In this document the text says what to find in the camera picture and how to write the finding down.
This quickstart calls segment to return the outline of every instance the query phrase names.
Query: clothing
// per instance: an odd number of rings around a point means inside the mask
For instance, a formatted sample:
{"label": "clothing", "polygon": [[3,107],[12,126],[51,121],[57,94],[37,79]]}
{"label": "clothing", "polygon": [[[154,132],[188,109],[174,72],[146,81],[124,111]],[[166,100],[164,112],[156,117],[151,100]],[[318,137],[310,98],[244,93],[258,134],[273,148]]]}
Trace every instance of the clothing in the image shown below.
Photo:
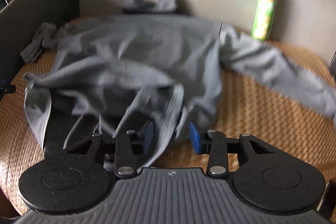
{"label": "clothing", "polygon": [[154,148],[141,166],[149,166],[171,140],[189,138],[190,122],[200,130],[214,122],[221,65],[335,117],[332,87],[227,24],[178,15],[109,16],[65,25],[49,41],[43,46],[58,50],[50,73],[25,75],[25,113],[44,148],[45,138],[60,131],[60,143],[69,131],[79,138],[78,128],[92,131],[97,123],[116,136],[148,119]]}

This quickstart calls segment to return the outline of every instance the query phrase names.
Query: sofa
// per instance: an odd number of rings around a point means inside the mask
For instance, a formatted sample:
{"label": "sofa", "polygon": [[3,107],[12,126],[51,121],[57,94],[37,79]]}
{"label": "sofa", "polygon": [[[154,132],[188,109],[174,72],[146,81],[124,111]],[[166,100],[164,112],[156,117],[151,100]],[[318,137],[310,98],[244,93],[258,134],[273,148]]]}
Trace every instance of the sofa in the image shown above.
{"label": "sofa", "polygon": [[[47,73],[55,51],[45,51],[34,63],[23,63],[20,52],[31,42],[43,22],[57,27],[76,24],[84,17],[121,12],[124,0],[14,0],[0,12],[0,79],[17,86],[17,92],[0,102],[0,188],[19,213],[26,207],[17,183],[29,166],[43,159],[23,113],[22,76],[30,71]],[[179,12],[211,20],[227,21],[251,32],[257,0],[179,0]],[[279,0],[268,41],[298,65],[313,71],[336,88],[326,61],[335,48],[334,0]],[[237,138],[251,133],[317,167],[326,181],[336,179],[336,131],[332,120],[259,85],[248,76],[223,69],[223,91],[213,129]],[[159,167],[205,168],[208,156],[196,155],[189,143],[171,147],[155,163]],[[230,171],[238,168],[229,157]]]}

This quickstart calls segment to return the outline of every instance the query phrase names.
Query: silver screw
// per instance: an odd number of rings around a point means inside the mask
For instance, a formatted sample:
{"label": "silver screw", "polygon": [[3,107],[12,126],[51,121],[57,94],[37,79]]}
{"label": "silver screw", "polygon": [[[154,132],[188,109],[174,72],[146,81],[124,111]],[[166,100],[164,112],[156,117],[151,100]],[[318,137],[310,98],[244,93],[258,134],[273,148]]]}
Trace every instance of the silver screw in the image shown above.
{"label": "silver screw", "polygon": [[224,168],[223,166],[216,165],[216,166],[210,167],[210,173],[213,175],[221,175],[221,174],[224,174],[225,172],[226,172],[226,168]]}
{"label": "silver screw", "polygon": [[122,166],[117,170],[119,175],[130,175],[134,172],[134,169],[130,166]]}
{"label": "silver screw", "polygon": [[207,130],[208,137],[212,138],[212,133],[215,133],[215,132],[216,132],[216,130],[212,130],[212,129]]}

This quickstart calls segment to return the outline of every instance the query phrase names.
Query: white logo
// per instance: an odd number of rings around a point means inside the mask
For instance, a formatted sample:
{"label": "white logo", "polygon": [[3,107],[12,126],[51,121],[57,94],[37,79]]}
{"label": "white logo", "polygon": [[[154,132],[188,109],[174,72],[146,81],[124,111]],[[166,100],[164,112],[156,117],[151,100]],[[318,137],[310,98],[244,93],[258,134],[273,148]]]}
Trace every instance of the white logo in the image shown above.
{"label": "white logo", "polygon": [[174,170],[169,171],[167,174],[170,175],[171,177],[173,177],[174,175],[177,175],[177,173]]}

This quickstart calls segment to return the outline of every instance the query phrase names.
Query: pringles can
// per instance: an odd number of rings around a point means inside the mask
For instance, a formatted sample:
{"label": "pringles can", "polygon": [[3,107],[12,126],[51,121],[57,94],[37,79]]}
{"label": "pringles can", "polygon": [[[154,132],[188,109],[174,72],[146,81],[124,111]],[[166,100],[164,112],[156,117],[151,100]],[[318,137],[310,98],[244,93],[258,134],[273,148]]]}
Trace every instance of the pringles can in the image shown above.
{"label": "pringles can", "polygon": [[277,0],[258,0],[257,11],[254,18],[252,37],[265,41],[271,30]]}

